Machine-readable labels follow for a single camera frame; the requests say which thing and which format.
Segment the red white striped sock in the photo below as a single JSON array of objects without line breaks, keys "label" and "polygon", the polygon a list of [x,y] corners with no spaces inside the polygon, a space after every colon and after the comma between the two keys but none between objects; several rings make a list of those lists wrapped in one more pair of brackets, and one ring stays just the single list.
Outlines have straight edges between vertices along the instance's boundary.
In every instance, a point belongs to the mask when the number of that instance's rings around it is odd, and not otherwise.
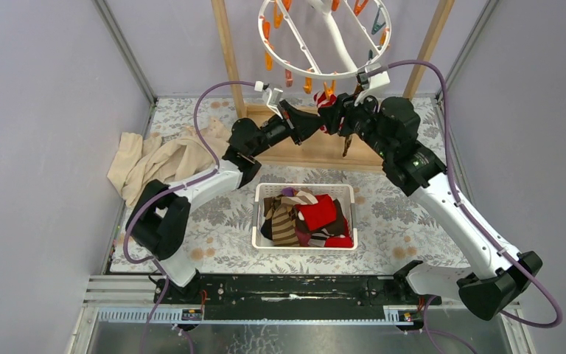
[{"label": "red white striped sock", "polygon": [[316,93],[313,98],[317,109],[323,106],[333,105],[337,102],[337,96],[335,94],[328,95],[325,91]]}]

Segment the purple orange striped sock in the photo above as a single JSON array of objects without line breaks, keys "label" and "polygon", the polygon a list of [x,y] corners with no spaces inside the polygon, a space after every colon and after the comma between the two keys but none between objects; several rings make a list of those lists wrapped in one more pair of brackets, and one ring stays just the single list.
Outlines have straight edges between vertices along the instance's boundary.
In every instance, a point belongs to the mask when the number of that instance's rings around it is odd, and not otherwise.
[{"label": "purple orange striped sock", "polygon": [[285,187],[281,190],[281,194],[286,197],[294,197],[297,193],[297,190],[293,187]]}]

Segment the brown tan striped sock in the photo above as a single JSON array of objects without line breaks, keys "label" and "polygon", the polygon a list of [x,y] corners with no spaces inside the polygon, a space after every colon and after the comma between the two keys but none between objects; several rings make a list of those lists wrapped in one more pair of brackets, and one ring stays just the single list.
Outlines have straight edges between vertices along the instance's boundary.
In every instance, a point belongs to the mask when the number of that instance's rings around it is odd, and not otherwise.
[{"label": "brown tan striped sock", "polygon": [[318,203],[314,195],[300,190],[294,197],[276,196],[276,209],[272,217],[273,244],[279,247],[298,247],[300,241],[296,236],[296,212],[298,205]]}]

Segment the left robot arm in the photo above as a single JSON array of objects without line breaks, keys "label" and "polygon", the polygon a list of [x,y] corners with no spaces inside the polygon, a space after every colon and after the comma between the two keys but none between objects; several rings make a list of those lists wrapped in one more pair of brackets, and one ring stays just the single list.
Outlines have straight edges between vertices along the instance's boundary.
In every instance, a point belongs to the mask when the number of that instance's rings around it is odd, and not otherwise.
[{"label": "left robot arm", "polygon": [[238,190],[252,181],[261,164],[256,156],[290,139],[300,145],[325,126],[318,114],[301,111],[282,100],[262,125],[238,119],[231,128],[229,146],[214,166],[190,180],[169,185],[159,180],[144,188],[127,222],[126,235],[146,248],[160,272],[171,282],[171,294],[182,303],[195,300],[198,270],[181,251],[189,217],[210,200]]}]

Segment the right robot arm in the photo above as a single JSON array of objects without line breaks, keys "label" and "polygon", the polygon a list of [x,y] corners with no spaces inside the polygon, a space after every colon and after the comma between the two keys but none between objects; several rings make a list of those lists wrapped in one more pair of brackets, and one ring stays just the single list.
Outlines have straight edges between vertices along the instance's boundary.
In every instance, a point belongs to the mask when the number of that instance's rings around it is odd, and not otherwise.
[{"label": "right robot arm", "polygon": [[421,295],[457,299],[479,319],[490,320],[514,301],[542,267],[534,251],[521,252],[451,187],[440,158],[418,140],[421,118],[402,97],[356,103],[348,94],[318,110],[329,133],[357,135],[381,159],[388,180],[421,206],[466,257],[466,268],[411,261],[395,273],[394,296],[410,304]]}]

